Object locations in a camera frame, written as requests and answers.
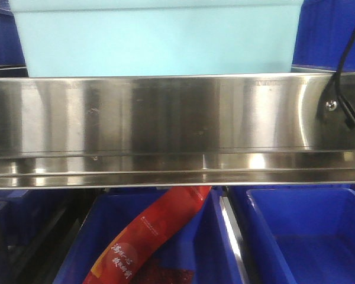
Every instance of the reflective metal surface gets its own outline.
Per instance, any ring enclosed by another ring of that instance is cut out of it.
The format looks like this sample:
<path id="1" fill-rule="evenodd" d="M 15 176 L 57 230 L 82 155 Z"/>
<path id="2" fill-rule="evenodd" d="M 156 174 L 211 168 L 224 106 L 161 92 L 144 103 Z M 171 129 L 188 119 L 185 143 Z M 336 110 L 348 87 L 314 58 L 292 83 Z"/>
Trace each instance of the reflective metal surface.
<path id="1" fill-rule="evenodd" d="M 330 76 L 0 79 L 0 188 L 355 182 Z"/>

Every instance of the red plastic bag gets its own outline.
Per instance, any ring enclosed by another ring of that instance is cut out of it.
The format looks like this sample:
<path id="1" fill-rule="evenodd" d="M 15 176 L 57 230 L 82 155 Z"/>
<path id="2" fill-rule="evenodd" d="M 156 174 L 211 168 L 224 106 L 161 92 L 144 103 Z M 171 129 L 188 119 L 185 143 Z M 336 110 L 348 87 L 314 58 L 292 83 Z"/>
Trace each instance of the red plastic bag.
<path id="1" fill-rule="evenodd" d="M 201 209 L 210 186 L 176 186 L 138 215 L 97 259 L 83 284 L 127 284 Z"/>

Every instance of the blue plastic bin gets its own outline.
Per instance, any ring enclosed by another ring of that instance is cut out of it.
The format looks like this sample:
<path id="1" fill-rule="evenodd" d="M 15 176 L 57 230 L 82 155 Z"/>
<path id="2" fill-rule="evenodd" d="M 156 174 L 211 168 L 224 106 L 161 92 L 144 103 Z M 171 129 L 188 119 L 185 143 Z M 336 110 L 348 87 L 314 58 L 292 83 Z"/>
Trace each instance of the blue plastic bin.
<path id="1" fill-rule="evenodd" d="M 355 284 L 355 192 L 247 192 L 253 241 L 265 284 Z"/>
<path id="2" fill-rule="evenodd" d="M 241 226 L 246 231 L 249 227 L 247 191 L 250 189 L 334 189 L 345 188 L 350 189 L 349 184 L 333 184 L 333 185 L 240 185 L 229 187 L 229 197 L 234 207 L 234 212 Z"/>
<path id="3" fill-rule="evenodd" d="M 306 0 L 293 63 L 335 69 L 355 26 L 355 0 Z M 344 70 L 355 71 L 355 43 Z"/>
<path id="4" fill-rule="evenodd" d="M 29 244 L 66 195 L 66 189 L 0 190 L 0 201 L 9 207 L 4 230 L 7 244 Z"/>
<path id="5" fill-rule="evenodd" d="M 113 238 L 162 194 L 100 196 L 54 284 L 81 284 Z M 242 283 L 221 215 L 220 195 L 221 191 L 212 190 L 193 220 L 154 253 L 162 267 L 193 270 L 194 283 Z"/>
<path id="6" fill-rule="evenodd" d="M 5 201 L 0 201 L 0 228 L 2 231 L 2 235 L 8 235 L 10 228 L 8 227 L 8 218 L 9 218 L 9 206 Z"/>
<path id="7" fill-rule="evenodd" d="M 9 206 L 6 227 L 8 245 L 27 245 L 43 224 L 43 202 L 41 191 L 1 190 L 0 201 Z"/>
<path id="8" fill-rule="evenodd" d="M 289 72 L 302 1 L 10 4 L 32 77 L 158 76 Z"/>
<path id="9" fill-rule="evenodd" d="M 0 9 L 0 65 L 25 65 L 12 12 Z"/>

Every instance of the light blue bin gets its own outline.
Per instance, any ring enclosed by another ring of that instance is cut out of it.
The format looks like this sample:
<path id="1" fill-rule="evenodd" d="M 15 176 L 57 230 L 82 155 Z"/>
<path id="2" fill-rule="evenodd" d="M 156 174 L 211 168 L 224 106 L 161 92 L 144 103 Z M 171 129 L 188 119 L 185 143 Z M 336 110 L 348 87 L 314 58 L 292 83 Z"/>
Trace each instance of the light blue bin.
<path id="1" fill-rule="evenodd" d="M 11 0 L 29 75 L 289 72 L 303 0 Z"/>

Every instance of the black wire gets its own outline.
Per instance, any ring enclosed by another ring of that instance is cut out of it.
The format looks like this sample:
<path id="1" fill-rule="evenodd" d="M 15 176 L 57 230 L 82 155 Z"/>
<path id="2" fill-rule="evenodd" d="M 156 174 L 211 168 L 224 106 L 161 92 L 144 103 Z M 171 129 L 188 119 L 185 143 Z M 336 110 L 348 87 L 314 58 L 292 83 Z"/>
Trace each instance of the black wire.
<path id="1" fill-rule="evenodd" d="M 338 103 L 342 107 L 342 110 L 344 111 L 347 119 L 346 119 L 346 124 L 349 128 L 355 127 L 355 109 L 351 105 L 351 103 L 344 97 L 341 91 L 341 74 L 343 72 L 343 67 L 346 62 L 347 56 L 352 49 L 352 46 L 355 42 L 355 28 L 351 34 L 351 37 L 343 51 L 343 54 L 341 56 L 341 59 L 338 64 L 338 68 L 336 73 L 333 75 L 331 78 L 331 81 L 335 81 L 335 94 L 337 96 Z"/>

